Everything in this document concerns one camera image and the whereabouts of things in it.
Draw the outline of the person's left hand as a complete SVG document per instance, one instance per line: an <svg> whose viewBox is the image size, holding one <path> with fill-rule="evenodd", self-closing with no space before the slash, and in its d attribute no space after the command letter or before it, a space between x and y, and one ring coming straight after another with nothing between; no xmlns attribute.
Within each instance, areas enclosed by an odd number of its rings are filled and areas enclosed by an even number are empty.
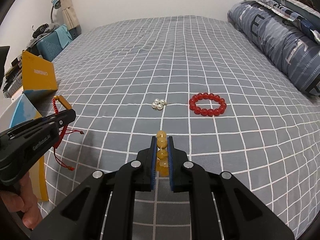
<svg viewBox="0 0 320 240"><path fill-rule="evenodd" d="M33 193L32 183L27 172L19 181L20 194L1 191L1 199L9 212L22 211L22 222L29 229L35 229L42 221L41 211L37 204L37 197Z"/></svg>

